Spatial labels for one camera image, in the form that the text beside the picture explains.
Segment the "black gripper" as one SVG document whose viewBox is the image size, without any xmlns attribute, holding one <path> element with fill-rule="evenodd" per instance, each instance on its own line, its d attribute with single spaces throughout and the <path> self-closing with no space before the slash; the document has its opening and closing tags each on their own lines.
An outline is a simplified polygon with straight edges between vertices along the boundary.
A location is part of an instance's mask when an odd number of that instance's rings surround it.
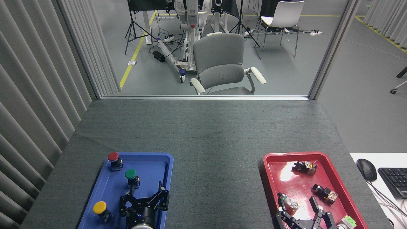
<svg viewBox="0 0 407 229">
<path fill-rule="evenodd" d="M 283 222 L 291 229 L 299 229 L 297 220 L 287 212 L 286 203 L 284 200 L 288 197 L 287 195 L 279 192 L 279 211 L 275 215 L 275 226 L 278 229 L 286 229 Z M 310 197 L 310 204 L 312 210 L 314 211 L 313 220 L 299 220 L 306 229 L 319 229 L 321 221 L 323 220 L 327 229 L 336 229 L 336 224 L 334 221 L 333 214 L 331 212 L 326 212 L 322 206 L 317 203 L 315 197 Z"/>
<path fill-rule="evenodd" d="M 138 188 L 139 184 L 132 184 L 128 193 L 120 197 L 120 215 L 127 217 L 127 225 L 156 225 L 157 210 L 168 210 L 169 191 L 159 181 L 158 191 L 151 197 L 142 198 L 140 201 L 134 197 L 134 192 Z"/>
</svg>

